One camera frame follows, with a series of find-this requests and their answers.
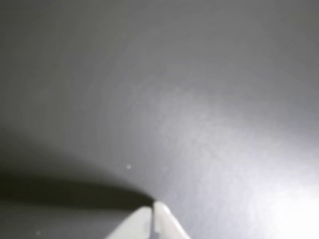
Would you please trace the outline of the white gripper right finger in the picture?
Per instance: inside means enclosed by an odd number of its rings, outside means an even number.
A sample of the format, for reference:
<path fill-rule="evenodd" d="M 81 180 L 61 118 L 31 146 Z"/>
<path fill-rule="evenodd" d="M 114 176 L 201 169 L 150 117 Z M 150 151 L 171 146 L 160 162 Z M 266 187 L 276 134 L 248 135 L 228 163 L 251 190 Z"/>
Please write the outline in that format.
<path fill-rule="evenodd" d="M 191 239 L 166 204 L 155 201 L 154 231 L 159 239 Z"/>

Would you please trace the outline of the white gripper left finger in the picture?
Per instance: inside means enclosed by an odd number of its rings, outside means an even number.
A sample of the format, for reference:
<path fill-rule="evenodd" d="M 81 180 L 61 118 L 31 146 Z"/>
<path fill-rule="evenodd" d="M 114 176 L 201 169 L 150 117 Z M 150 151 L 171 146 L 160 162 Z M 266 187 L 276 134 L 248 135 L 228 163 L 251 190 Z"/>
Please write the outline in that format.
<path fill-rule="evenodd" d="M 106 239 L 149 239 L 152 228 L 151 207 L 140 207 L 127 216 Z"/>

